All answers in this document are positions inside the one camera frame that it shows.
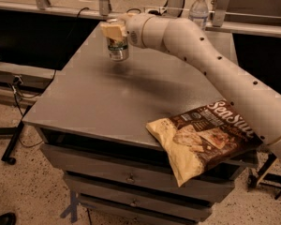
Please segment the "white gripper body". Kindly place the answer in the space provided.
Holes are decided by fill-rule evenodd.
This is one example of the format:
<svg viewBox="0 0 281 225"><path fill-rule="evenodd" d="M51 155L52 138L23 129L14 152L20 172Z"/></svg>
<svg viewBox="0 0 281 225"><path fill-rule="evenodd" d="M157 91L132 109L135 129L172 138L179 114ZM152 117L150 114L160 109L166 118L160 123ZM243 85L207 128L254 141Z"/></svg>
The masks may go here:
<svg viewBox="0 0 281 225"><path fill-rule="evenodd" d="M150 33L150 26L147 23L154 17L152 14L135 14L126 21L126 33L128 42L139 48L152 48L154 40Z"/></svg>

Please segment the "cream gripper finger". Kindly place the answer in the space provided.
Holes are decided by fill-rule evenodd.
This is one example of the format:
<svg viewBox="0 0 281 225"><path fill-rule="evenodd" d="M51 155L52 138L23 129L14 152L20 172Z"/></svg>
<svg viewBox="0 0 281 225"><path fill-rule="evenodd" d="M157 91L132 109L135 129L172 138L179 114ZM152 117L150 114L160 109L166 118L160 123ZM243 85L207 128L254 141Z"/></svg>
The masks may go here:
<svg viewBox="0 0 281 225"><path fill-rule="evenodd" d="M103 22L100 25L102 34L106 38L111 38L116 41L122 41L127 37L126 26L123 23L113 22Z"/></svg>
<svg viewBox="0 0 281 225"><path fill-rule="evenodd" d="M127 12L127 13L122 13L118 16L119 20L123 20L123 21L128 21L130 18L132 18L133 16L135 16L134 12Z"/></svg>

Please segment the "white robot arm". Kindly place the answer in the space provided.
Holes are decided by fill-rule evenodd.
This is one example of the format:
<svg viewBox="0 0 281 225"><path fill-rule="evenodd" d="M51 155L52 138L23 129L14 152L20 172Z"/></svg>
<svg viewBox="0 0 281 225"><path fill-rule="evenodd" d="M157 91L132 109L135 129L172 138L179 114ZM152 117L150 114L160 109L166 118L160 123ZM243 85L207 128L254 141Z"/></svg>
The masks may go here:
<svg viewBox="0 0 281 225"><path fill-rule="evenodd" d="M201 71L281 161L281 95L222 55L184 18L126 13L104 22L107 38L173 55Z"/></svg>

